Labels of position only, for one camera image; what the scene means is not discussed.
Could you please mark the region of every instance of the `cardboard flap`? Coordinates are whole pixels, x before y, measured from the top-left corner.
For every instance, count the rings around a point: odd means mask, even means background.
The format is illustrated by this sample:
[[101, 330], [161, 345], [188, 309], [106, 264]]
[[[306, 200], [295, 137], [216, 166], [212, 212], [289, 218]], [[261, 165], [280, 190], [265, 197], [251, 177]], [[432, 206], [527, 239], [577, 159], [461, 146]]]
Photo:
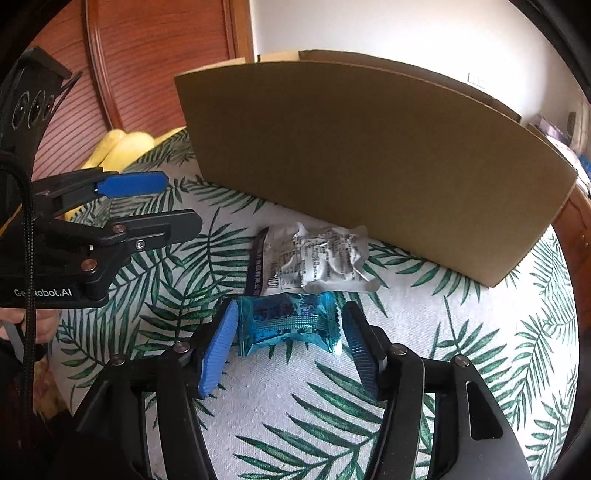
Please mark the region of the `cardboard flap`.
[[336, 50], [300, 50], [300, 51], [285, 51], [276, 53], [266, 53], [259, 55], [259, 61], [333, 61], [337, 63], [347, 63], [351, 65], [358, 65], [364, 67], [374, 67], [377, 69], [384, 69], [390, 72], [403, 73], [419, 79], [428, 80], [429, 82], [436, 83], [446, 88], [451, 88], [456, 92], [468, 95], [474, 100], [478, 100], [480, 103], [484, 103], [491, 108], [494, 108], [497, 112], [508, 116], [513, 121], [521, 122], [521, 116], [511, 110], [504, 103], [491, 97], [489, 94], [479, 90], [472, 85], [460, 82], [459, 80], [448, 77], [441, 73], [432, 72], [416, 65], [409, 63], [403, 63], [401, 61], [394, 61], [388, 59], [381, 59], [379, 57], [373, 57], [363, 53], [355, 53], [351, 51], [336, 51]]
[[206, 180], [498, 284], [576, 171], [518, 123], [407, 74], [275, 61], [177, 76]]

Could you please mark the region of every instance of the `white wall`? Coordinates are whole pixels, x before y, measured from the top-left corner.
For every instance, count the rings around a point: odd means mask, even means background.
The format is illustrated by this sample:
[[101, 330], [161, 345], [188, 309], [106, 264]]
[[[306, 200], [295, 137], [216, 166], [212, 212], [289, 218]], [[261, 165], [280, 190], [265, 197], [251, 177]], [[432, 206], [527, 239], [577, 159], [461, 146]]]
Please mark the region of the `white wall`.
[[412, 63], [485, 91], [524, 120], [566, 131], [580, 89], [544, 36], [509, 0], [251, 0], [255, 52], [325, 48]]

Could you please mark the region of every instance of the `blue candy wrapper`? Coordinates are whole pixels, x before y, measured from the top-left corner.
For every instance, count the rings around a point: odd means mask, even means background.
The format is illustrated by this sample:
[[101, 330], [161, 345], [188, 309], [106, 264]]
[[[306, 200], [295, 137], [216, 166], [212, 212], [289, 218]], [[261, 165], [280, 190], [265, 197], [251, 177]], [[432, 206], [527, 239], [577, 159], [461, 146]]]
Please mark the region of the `blue candy wrapper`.
[[238, 354], [285, 340], [299, 340], [340, 354], [339, 319], [335, 295], [280, 293], [266, 297], [239, 297]]

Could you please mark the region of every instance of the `wooden wardrobe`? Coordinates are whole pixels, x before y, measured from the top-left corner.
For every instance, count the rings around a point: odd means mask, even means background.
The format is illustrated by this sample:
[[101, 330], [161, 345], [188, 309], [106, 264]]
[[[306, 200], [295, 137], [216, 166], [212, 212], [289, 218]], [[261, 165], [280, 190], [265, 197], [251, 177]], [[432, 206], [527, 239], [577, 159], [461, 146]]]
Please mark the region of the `wooden wardrobe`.
[[113, 128], [185, 125], [174, 75], [252, 61], [248, 0], [72, 0], [31, 43], [83, 75], [41, 142], [33, 179], [74, 170]]

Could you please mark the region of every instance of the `blue rubber tip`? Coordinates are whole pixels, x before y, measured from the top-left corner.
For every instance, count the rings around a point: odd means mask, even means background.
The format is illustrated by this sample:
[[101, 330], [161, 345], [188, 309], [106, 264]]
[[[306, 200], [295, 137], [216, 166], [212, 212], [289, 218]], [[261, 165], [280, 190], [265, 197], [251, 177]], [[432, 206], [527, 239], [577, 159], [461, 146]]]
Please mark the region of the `blue rubber tip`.
[[354, 302], [350, 302], [350, 304], [345, 304], [345, 308], [341, 312], [343, 333], [351, 350], [361, 384], [373, 398], [378, 398], [378, 362], [371, 354], [369, 345], [363, 338], [361, 328], [355, 320], [355, 314], [357, 314], [355, 310], [359, 310], [359, 307]]
[[168, 177], [162, 171], [122, 173], [96, 184], [97, 193], [107, 198], [133, 197], [162, 193], [168, 186]]
[[223, 314], [222, 320], [203, 356], [201, 380], [197, 386], [199, 394], [207, 397], [216, 387], [222, 376], [222, 369], [228, 358], [234, 335], [238, 329], [238, 303], [232, 300]]

